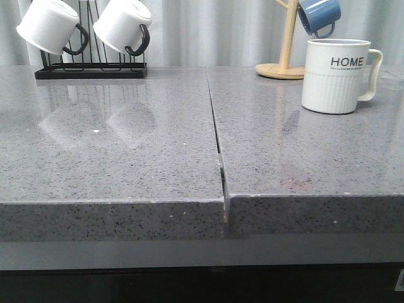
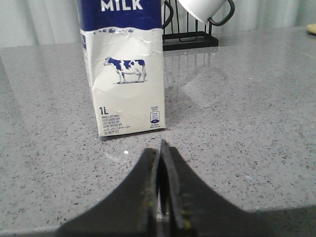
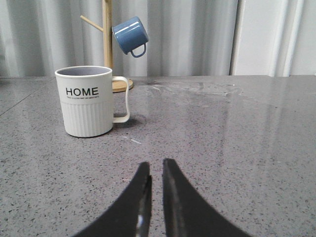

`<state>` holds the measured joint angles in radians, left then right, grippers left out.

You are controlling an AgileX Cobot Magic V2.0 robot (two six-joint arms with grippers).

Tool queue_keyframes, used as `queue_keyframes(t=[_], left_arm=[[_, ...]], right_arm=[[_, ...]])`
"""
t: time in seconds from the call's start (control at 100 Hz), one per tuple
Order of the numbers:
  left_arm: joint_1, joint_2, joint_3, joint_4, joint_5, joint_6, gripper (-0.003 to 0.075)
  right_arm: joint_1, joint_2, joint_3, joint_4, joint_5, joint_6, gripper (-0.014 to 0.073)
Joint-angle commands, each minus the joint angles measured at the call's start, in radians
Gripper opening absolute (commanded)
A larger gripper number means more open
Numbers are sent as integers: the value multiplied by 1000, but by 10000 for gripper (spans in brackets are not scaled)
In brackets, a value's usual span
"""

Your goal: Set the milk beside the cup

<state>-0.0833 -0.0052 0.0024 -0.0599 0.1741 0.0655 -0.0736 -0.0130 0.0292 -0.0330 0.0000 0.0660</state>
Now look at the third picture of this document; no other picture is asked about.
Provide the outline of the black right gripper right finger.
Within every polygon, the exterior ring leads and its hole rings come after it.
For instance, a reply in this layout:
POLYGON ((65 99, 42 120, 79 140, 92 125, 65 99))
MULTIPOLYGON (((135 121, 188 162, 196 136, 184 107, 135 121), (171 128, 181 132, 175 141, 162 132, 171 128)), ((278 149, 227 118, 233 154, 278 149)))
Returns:
POLYGON ((163 210, 168 237, 247 237, 191 185, 174 159, 163 160, 163 210))

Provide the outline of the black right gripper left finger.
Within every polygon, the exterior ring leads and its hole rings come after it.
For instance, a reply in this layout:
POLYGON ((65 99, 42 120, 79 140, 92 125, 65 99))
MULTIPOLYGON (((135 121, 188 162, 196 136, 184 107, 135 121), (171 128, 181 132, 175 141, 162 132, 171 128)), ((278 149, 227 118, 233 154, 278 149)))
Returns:
POLYGON ((116 201, 77 237, 147 237, 152 214, 150 164, 139 165, 116 201))

